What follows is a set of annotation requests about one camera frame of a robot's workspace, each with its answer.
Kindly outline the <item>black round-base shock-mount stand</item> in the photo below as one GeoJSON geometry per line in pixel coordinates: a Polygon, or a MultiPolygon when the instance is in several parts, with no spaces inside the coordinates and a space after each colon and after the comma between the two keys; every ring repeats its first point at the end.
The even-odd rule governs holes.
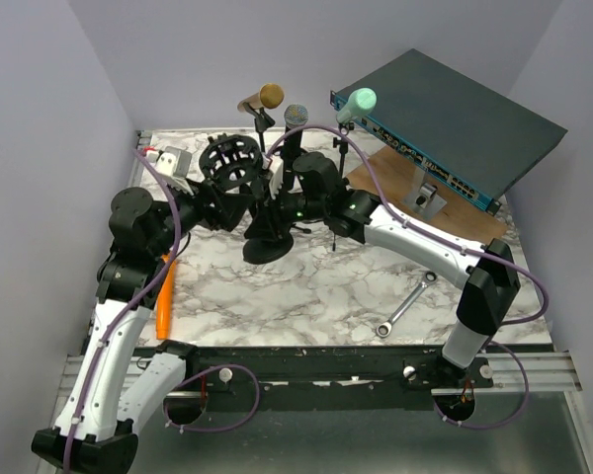
{"type": "Polygon", "coordinates": [[[199,158],[204,179],[199,184],[214,228],[234,230],[249,214],[244,231],[243,260],[252,265],[275,262],[294,245],[290,226],[271,204],[270,171],[257,142],[241,134],[219,134],[199,158]]]}

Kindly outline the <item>orange microphone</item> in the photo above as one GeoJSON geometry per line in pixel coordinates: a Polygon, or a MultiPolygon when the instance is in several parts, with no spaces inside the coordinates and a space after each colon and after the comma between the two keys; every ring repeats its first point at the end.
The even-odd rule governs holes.
{"type": "Polygon", "coordinates": [[[155,332],[158,341],[164,341],[170,336],[175,271],[177,265],[176,260],[171,255],[165,256],[164,260],[166,263],[171,262],[171,264],[167,276],[163,280],[156,304],[155,332]]]}

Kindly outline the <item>black silver-grille microphone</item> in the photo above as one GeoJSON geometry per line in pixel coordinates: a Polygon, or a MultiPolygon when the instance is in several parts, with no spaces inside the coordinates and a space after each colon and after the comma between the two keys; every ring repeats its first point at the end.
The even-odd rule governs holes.
{"type": "MultiPolygon", "coordinates": [[[[285,132],[289,132],[295,128],[304,126],[308,121],[308,112],[305,106],[299,104],[290,104],[284,111],[285,132]]],[[[293,189],[295,174],[293,164],[297,157],[301,155],[301,138],[302,131],[299,130],[283,142],[283,147],[280,153],[284,161],[284,175],[283,175],[283,189],[289,192],[293,189]]]]}

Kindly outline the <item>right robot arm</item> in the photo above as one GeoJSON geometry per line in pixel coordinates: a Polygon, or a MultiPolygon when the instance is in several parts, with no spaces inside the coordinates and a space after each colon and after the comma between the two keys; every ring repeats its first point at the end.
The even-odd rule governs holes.
{"type": "Polygon", "coordinates": [[[320,152],[299,156],[293,171],[300,183],[297,193],[288,192],[283,182],[280,157],[263,160],[265,195],[245,232],[245,261],[281,258],[292,247],[295,223],[320,220],[337,236],[416,262],[462,293],[457,323],[434,366],[446,386],[468,379],[473,359],[498,332],[521,287],[510,247],[499,239],[483,245],[457,237],[388,208],[378,196],[349,188],[335,163],[320,152]]]}

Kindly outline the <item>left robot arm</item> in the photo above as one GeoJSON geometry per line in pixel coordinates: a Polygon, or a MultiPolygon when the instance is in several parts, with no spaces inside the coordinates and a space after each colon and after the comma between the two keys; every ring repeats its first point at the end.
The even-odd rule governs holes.
{"type": "Polygon", "coordinates": [[[143,188],[112,200],[111,254],[97,275],[90,341],[68,400],[49,429],[36,432],[32,451],[65,473],[126,473],[138,435],[167,392],[192,388],[200,375],[190,350],[168,343],[153,366],[125,388],[138,337],[154,308],[182,235],[197,225],[232,230],[253,197],[225,194],[206,183],[188,193],[167,190],[168,201],[143,188]]]}

